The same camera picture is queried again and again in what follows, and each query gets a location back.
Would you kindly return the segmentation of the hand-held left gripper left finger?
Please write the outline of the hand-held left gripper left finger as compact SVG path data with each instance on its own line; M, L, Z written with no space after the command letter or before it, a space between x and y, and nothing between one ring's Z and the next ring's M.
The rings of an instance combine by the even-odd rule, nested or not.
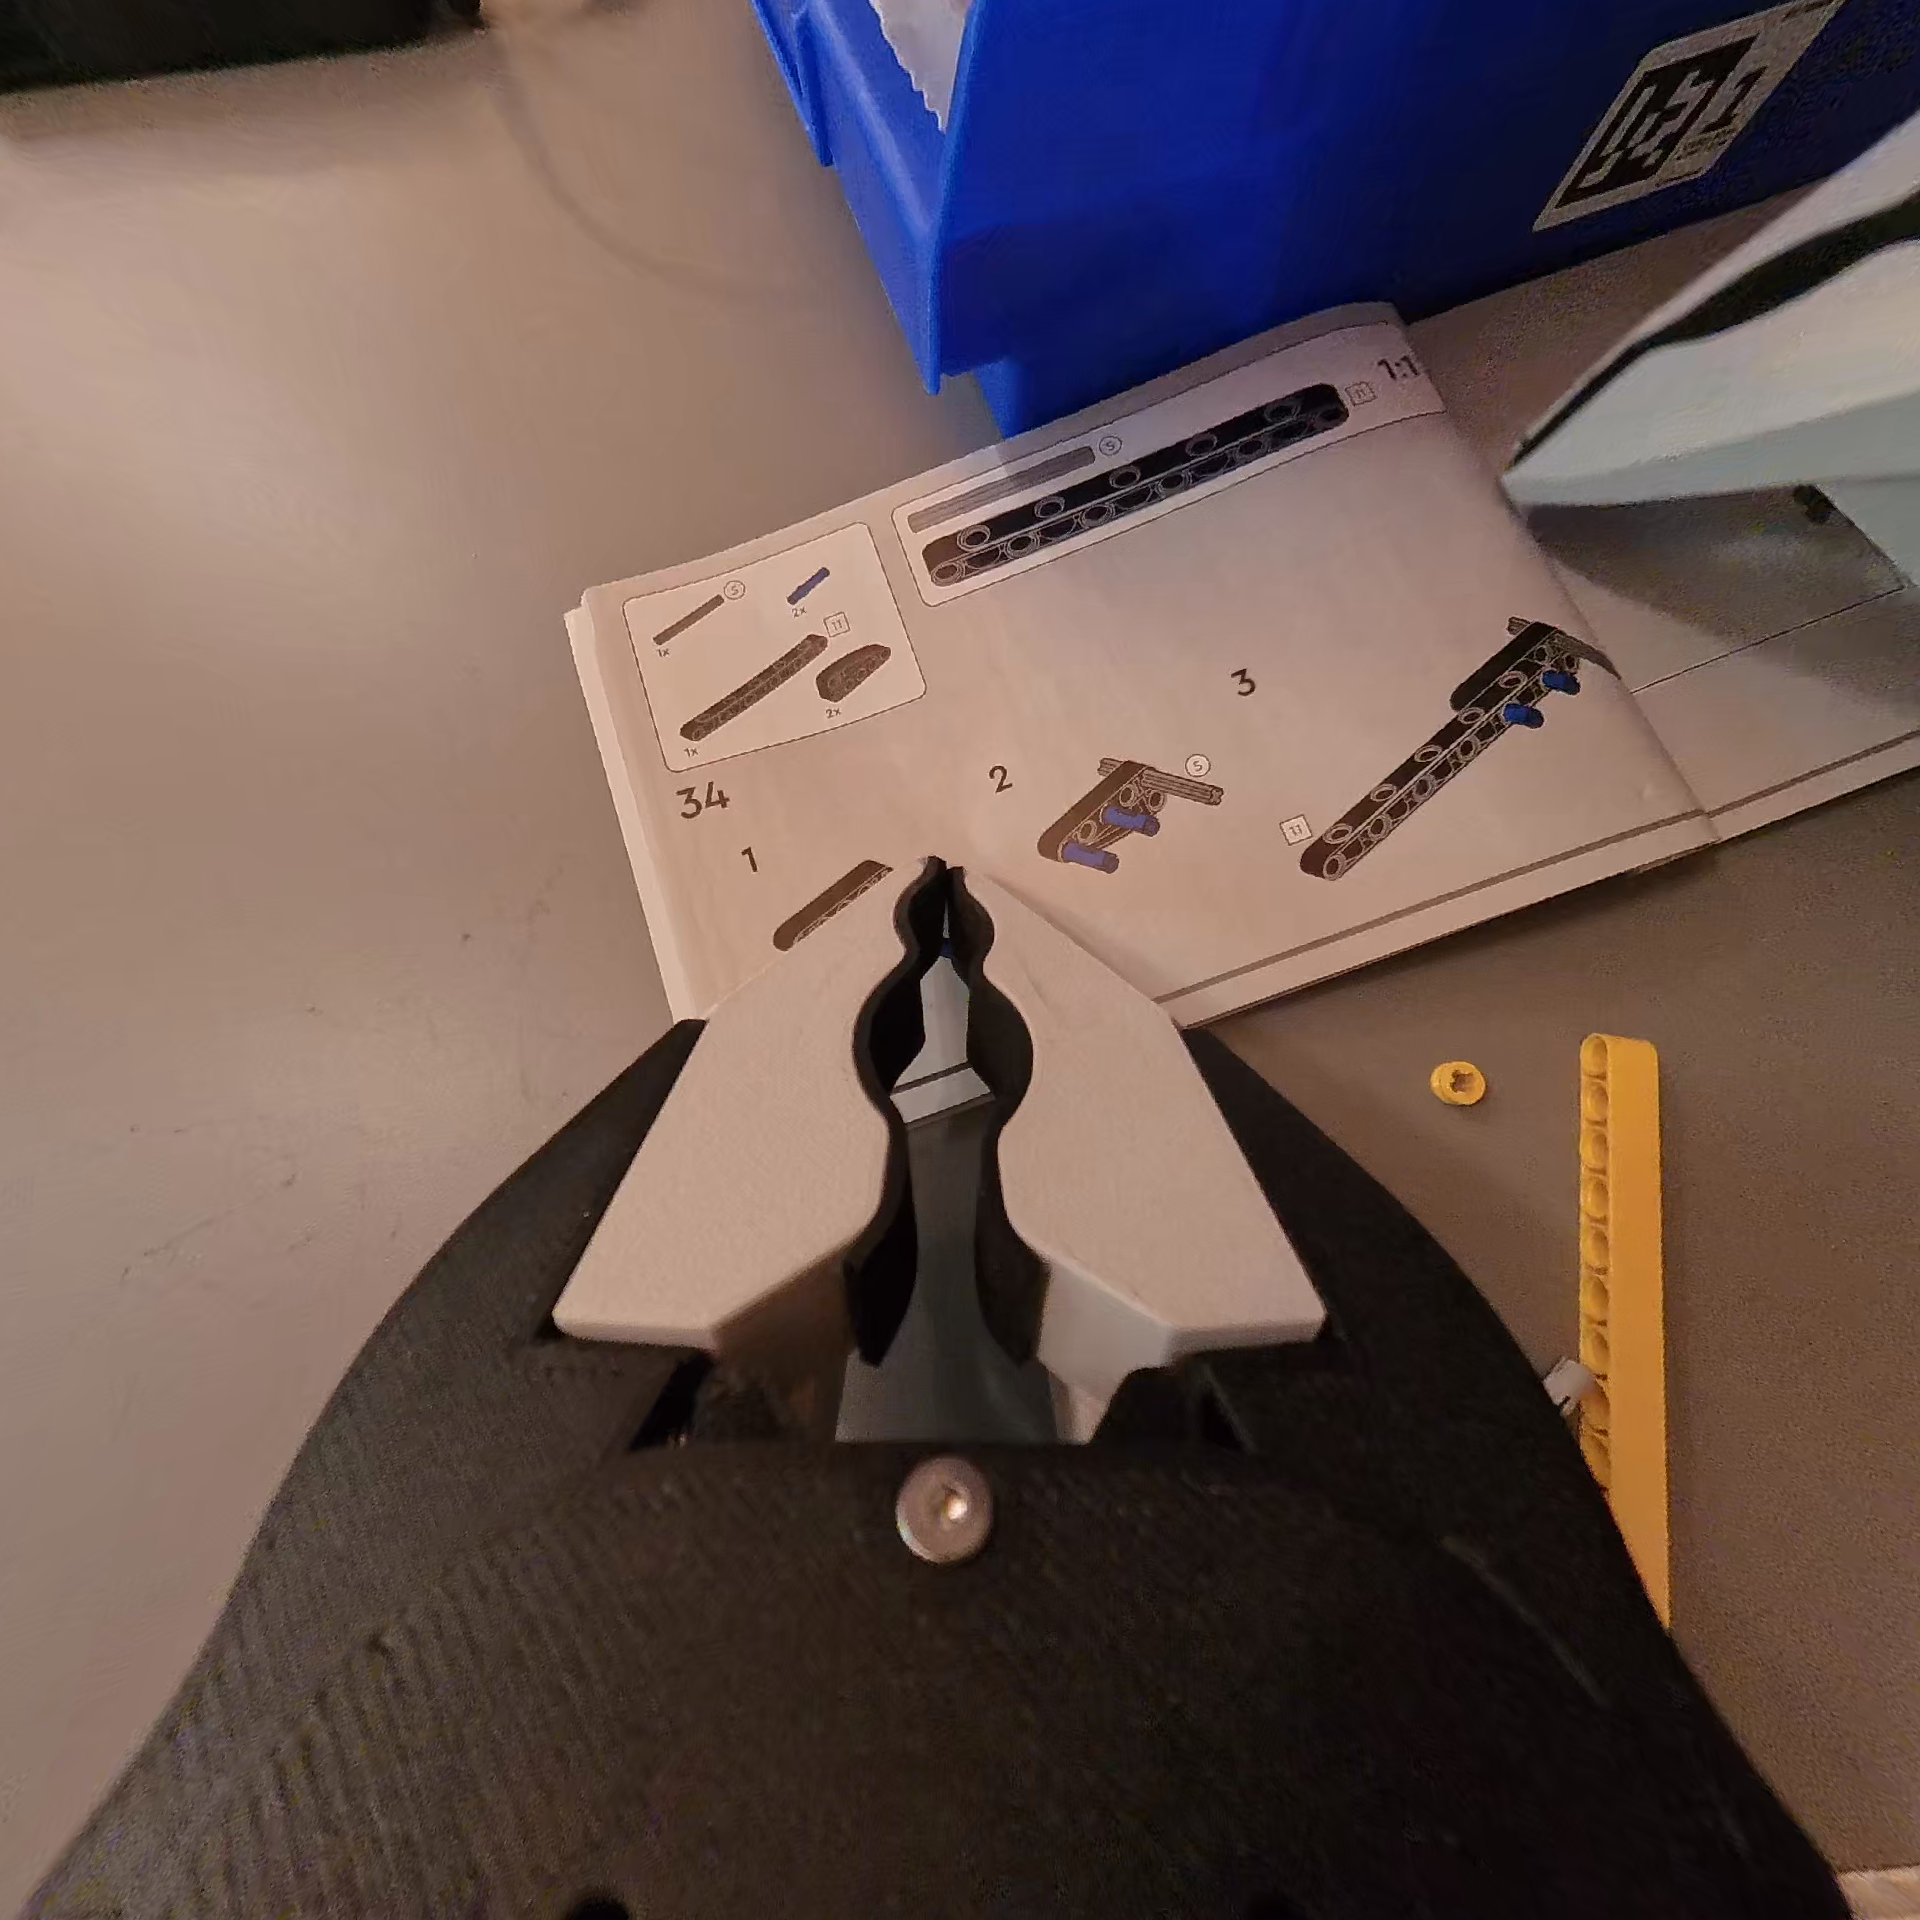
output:
M723 998L555 1303L579 1339L883 1359L920 1229L896 1083L921 1055L941 863L884 871Z

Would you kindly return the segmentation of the blue plastic bin with tag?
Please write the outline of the blue plastic bin with tag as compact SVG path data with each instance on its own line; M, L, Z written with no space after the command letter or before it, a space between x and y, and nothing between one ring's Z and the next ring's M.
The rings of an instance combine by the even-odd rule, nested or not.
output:
M1425 321L1813 185L1915 117L1919 4L752 6L929 394L999 433L1337 305Z

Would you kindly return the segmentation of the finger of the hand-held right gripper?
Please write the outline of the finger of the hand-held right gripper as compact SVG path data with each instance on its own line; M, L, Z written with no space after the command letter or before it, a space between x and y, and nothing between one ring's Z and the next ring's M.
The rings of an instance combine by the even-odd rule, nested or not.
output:
M1657 305L1546 414L1567 426L1645 354L1709 341L1919 237L1919 129L1895 129Z
M1762 321L1639 358L1516 449L1525 509L1816 490L1915 583L1915 245Z

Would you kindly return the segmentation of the lego instruction booklet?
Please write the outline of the lego instruction booklet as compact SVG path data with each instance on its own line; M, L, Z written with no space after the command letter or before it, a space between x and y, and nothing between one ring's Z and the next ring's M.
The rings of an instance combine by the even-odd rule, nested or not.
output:
M1185 1021L1915 770L1915 590L1792 491L1508 505L1348 306L568 617L666 1005L937 854Z

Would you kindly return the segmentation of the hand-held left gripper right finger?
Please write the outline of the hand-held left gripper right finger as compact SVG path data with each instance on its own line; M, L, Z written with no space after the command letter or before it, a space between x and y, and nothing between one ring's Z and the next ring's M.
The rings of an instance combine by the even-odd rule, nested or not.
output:
M1315 1342L1329 1308L1180 1023L1005 884L939 881L993 1098L977 1292L1058 1437L1095 1441L1133 1375Z

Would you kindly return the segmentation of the dark flat object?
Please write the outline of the dark flat object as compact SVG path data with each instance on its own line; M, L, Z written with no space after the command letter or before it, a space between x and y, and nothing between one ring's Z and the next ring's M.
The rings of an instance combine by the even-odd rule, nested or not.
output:
M482 23L482 3L2 3L2 92L379 52Z

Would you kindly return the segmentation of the long yellow lego beam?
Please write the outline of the long yellow lego beam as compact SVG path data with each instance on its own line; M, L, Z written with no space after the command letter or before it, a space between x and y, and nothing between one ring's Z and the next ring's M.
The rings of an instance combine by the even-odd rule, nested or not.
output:
M1592 1034L1577 1053L1577 1445L1663 1626L1671 1599L1660 1053Z

